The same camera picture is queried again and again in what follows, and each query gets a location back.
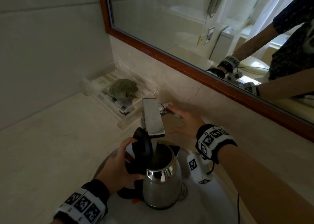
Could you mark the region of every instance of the mirror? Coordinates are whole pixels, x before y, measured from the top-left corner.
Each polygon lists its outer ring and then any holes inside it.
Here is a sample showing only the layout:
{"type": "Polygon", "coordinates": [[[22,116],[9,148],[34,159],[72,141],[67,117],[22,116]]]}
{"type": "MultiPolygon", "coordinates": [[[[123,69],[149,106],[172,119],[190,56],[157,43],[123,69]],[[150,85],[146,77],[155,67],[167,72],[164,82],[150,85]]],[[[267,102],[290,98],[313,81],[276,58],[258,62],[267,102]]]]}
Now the mirror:
{"type": "Polygon", "coordinates": [[[292,1],[110,0],[109,7],[113,28],[313,127],[314,16],[309,6],[285,9],[292,1]],[[228,71],[221,65],[230,55],[228,71]]]}

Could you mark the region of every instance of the right hand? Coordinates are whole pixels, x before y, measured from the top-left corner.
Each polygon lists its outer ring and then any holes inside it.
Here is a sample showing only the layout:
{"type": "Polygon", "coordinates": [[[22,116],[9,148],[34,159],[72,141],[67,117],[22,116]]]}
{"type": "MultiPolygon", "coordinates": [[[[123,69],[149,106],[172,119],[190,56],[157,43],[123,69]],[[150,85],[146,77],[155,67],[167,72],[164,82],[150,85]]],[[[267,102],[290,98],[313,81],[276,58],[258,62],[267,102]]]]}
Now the right hand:
{"type": "Polygon", "coordinates": [[[173,103],[169,103],[167,109],[174,112],[175,114],[178,114],[184,120],[184,125],[182,127],[172,128],[169,131],[169,134],[182,133],[196,139],[198,129],[202,125],[206,124],[200,117],[194,116],[187,111],[180,110],[173,103]]]}

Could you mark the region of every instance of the sink basin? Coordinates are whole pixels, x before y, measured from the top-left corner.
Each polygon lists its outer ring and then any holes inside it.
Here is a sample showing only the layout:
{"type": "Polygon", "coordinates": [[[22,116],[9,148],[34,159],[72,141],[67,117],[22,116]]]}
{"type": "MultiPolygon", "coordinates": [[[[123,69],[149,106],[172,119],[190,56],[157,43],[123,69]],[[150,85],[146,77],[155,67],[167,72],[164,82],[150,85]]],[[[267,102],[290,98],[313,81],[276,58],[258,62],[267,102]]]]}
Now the sink basin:
{"type": "MultiPolygon", "coordinates": [[[[175,145],[159,140],[160,143],[175,145]]],[[[127,151],[134,157],[131,145],[127,151]]],[[[113,151],[108,157],[116,155],[113,151]]],[[[237,222],[237,209],[231,203],[219,183],[213,179],[207,184],[196,184],[190,176],[190,169],[186,162],[189,152],[180,149],[177,159],[179,161],[183,183],[187,189],[186,198],[176,202],[167,210],[154,210],[144,202],[132,204],[132,200],[122,199],[114,194],[108,200],[108,214],[101,223],[125,224],[125,223],[223,223],[234,224],[237,222]]]]}

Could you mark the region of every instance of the electrical outlet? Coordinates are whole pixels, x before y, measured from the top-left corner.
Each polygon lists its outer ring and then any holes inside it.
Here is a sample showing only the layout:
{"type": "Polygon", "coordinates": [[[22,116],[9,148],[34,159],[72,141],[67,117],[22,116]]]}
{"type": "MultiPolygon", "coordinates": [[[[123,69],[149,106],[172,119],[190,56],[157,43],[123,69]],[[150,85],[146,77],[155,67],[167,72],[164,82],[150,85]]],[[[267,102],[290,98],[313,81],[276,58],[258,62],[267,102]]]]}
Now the electrical outlet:
{"type": "Polygon", "coordinates": [[[205,40],[206,40],[206,34],[200,35],[198,38],[197,45],[204,45],[205,40]]]}

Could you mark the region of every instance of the wooden mirror frame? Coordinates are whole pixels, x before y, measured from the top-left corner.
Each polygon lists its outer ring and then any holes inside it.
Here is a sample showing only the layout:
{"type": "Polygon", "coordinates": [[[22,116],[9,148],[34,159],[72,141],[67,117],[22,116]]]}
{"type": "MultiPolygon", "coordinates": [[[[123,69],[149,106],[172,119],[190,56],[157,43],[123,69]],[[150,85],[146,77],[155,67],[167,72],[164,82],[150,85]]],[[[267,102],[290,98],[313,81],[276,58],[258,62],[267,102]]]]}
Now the wooden mirror frame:
{"type": "Polygon", "coordinates": [[[130,46],[144,52],[145,54],[159,60],[169,67],[183,73],[190,78],[210,87],[211,89],[225,95],[226,97],[240,103],[241,105],[257,112],[258,114],[276,122],[290,131],[314,142],[314,125],[287,111],[282,110],[267,101],[242,91],[240,88],[229,84],[222,79],[215,78],[205,71],[191,65],[179,58],[167,54],[160,49],[151,46],[135,37],[114,28],[111,24],[111,16],[108,6],[109,0],[100,0],[105,29],[109,35],[129,44],[130,46]]]}

